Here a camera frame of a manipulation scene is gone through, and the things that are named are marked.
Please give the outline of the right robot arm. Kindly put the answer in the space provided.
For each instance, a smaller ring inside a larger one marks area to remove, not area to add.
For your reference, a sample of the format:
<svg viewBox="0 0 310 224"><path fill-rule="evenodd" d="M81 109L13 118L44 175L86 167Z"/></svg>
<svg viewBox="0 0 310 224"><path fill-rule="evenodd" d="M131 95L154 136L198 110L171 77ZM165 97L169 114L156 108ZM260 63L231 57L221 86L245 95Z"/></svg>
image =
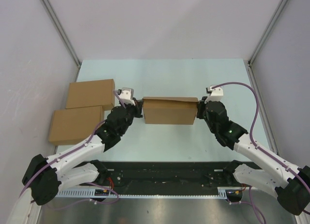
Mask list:
<svg viewBox="0 0 310 224"><path fill-rule="evenodd" d="M229 186L238 182L251 185L273 196L289 213L300 215L310 203L310 168L303 168L279 157L251 140L248 131L229 120L227 110L218 99L204 96L197 105L197 118L206 122L217 142L253 161L260 170L232 161L223 179Z"/></svg>

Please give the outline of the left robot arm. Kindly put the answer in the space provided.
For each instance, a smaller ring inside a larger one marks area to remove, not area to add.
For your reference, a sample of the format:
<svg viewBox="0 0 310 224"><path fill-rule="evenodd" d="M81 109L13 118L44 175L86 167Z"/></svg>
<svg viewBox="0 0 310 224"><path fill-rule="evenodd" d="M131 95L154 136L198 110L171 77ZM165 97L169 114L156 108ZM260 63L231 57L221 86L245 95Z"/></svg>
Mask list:
<svg viewBox="0 0 310 224"><path fill-rule="evenodd" d="M22 179L24 188L31 190L33 201L42 206L67 188L85 183L104 184L109 177L104 164L99 160L86 164L83 161L118 144L134 118L142 118L142 106L143 100L136 99L116 106L85 140L59 154L34 156Z"/></svg>

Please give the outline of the brown cardboard box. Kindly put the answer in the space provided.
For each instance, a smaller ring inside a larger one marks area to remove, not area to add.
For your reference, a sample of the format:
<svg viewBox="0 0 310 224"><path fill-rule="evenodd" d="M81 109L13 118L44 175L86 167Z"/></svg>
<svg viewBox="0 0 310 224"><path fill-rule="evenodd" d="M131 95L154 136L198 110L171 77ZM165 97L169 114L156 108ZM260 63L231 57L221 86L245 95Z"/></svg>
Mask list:
<svg viewBox="0 0 310 224"><path fill-rule="evenodd" d="M197 114L196 97L144 97L146 124L192 125Z"/></svg>

